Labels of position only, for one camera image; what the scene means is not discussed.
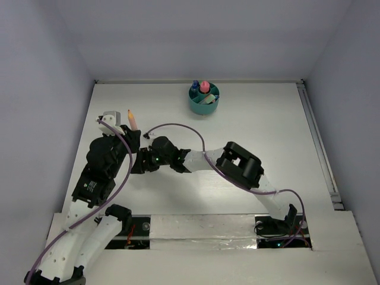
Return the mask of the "orange tip pink highlighter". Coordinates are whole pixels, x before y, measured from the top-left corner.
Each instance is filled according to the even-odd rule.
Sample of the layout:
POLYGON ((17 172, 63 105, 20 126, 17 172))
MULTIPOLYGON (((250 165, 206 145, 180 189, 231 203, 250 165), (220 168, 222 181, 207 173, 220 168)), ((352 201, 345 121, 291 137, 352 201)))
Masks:
POLYGON ((130 129, 132 131, 137 131, 138 130, 135 117, 134 117, 134 115, 133 115, 133 113, 131 112, 130 109, 128 110, 128 122, 129 122, 129 125, 130 125, 130 129))

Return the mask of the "green tip clear highlighter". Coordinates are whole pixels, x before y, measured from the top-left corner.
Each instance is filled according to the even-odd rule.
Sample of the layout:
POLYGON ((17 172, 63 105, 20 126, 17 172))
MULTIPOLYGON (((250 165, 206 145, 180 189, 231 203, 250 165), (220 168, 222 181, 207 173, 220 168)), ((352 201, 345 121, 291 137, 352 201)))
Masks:
POLYGON ((211 103, 215 102, 215 95, 209 94, 207 97, 205 97, 202 101, 199 102, 200 105, 209 105, 211 103))

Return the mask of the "blue cap white pen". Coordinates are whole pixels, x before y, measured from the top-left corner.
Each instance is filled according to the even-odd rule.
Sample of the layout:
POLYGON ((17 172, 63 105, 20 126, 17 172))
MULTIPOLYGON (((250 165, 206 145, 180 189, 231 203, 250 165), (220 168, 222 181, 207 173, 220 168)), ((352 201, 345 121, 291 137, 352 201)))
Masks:
POLYGON ((193 80, 192 85, 191 85, 191 93, 194 96, 198 94, 198 85, 199 85, 198 80, 193 80))

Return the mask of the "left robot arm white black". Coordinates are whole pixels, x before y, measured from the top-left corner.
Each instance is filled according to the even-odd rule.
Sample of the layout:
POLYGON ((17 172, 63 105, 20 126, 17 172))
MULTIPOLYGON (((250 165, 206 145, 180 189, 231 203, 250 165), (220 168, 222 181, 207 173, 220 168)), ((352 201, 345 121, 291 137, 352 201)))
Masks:
POLYGON ((107 244, 131 229, 131 210, 111 201, 126 183, 115 183, 124 162, 128 164, 124 178, 132 173, 141 131, 126 125, 100 128, 102 136, 90 143, 61 233, 33 264, 26 284, 85 284, 89 269, 107 244))

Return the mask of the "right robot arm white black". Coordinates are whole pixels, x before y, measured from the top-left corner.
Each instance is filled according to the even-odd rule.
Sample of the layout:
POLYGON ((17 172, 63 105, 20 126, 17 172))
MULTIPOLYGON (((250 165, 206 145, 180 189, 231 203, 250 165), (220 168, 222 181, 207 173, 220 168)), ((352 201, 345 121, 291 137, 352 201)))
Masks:
POLYGON ((132 174, 143 174, 169 166, 178 173, 215 170, 235 186, 253 193, 273 219, 274 228, 286 233, 295 226, 296 208, 285 204, 280 191, 270 184, 261 160, 235 142, 211 151, 177 148, 167 137, 152 140, 147 148, 137 152, 132 174))

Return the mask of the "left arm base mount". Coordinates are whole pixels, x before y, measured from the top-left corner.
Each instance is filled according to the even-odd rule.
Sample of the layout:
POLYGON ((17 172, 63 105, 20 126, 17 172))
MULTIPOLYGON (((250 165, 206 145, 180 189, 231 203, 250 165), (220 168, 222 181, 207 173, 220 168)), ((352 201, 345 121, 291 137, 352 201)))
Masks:
POLYGON ((149 249, 151 216, 133 216, 132 226, 128 231, 120 232, 105 247, 105 249, 149 249))

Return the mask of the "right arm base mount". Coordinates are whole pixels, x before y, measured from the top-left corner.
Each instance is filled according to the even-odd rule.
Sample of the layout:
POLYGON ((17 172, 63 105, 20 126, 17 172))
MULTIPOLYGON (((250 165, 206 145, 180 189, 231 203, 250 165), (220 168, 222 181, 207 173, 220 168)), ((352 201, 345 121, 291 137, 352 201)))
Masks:
POLYGON ((291 204, 285 220, 256 216, 254 232, 258 249, 312 248, 306 218, 291 204))

